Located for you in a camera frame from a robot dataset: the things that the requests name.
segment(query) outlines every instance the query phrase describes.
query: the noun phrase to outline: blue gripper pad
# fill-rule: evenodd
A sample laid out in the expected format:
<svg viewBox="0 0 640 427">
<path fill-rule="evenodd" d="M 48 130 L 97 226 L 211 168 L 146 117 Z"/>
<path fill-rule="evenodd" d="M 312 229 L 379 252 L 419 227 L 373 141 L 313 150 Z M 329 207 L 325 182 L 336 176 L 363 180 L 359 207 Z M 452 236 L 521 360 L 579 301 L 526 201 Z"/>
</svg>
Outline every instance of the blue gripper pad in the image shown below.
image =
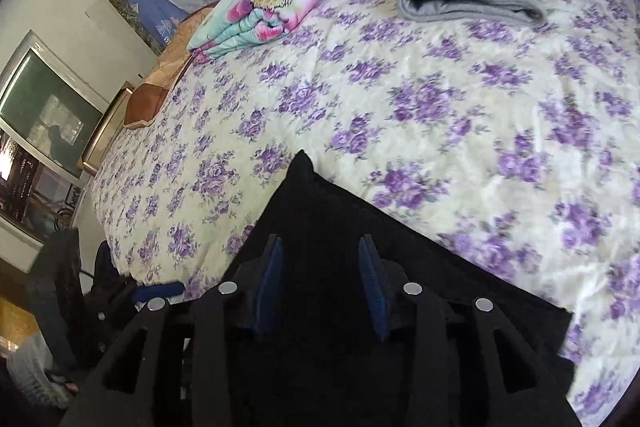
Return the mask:
<svg viewBox="0 0 640 427">
<path fill-rule="evenodd" d="M 362 238 L 358 251 L 358 264 L 362 286 L 367 298 L 373 329 L 381 341 L 385 341 L 390 333 L 390 310 L 382 283 L 382 265 L 377 253 L 373 253 L 373 245 Z"/>
<path fill-rule="evenodd" d="M 278 312 L 276 306 L 282 287 L 282 269 L 284 267 L 284 249 L 278 237 L 273 243 L 267 268 L 264 270 L 260 287 L 255 295 L 254 333 L 263 338 L 274 330 Z"/>
</svg>

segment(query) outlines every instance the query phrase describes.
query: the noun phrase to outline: silver screw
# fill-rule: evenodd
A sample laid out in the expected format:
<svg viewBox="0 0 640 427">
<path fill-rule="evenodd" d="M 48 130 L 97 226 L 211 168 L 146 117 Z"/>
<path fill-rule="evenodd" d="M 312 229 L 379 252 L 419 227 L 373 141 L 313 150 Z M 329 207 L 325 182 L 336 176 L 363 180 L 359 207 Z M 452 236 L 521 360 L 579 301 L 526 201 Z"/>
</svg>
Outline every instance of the silver screw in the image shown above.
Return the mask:
<svg viewBox="0 0 640 427">
<path fill-rule="evenodd" d="M 146 303 L 146 307 L 153 312 L 157 312 L 158 310 L 164 308 L 164 299 L 162 297 L 154 297 L 148 303 Z"/>
<path fill-rule="evenodd" d="M 408 282 L 402 287 L 402 289 L 407 295 L 420 295 L 422 293 L 422 286 L 417 282 Z"/>
<path fill-rule="evenodd" d="M 222 295 L 229 295 L 231 293 L 234 293 L 237 289 L 238 285 L 233 281 L 226 281 L 218 286 L 218 291 L 222 293 Z"/>
<path fill-rule="evenodd" d="M 490 312 L 494 309 L 494 303 L 492 303 L 489 299 L 481 297 L 476 301 L 476 308 L 478 308 L 481 312 Z"/>
</svg>

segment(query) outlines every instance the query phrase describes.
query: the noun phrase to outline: floral bedsheet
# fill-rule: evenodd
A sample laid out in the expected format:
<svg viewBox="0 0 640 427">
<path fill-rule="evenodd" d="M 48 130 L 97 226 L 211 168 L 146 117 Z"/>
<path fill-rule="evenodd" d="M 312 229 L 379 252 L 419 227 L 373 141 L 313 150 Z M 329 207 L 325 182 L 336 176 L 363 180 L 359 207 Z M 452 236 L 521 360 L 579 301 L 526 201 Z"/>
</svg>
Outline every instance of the floral bedsheet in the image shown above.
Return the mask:
<svg viewBox="0 0 640 427">
<path fill-rule="evenodd" d="M 599 425 L 640 367 L 638 0 L 537 0 L 540 30 L 323 0 L 194 66 L 92 186 L 114 261 L 216 284 L 304 149 L 318 172 L 575 313 L 568 399 Z"/>
</svg>

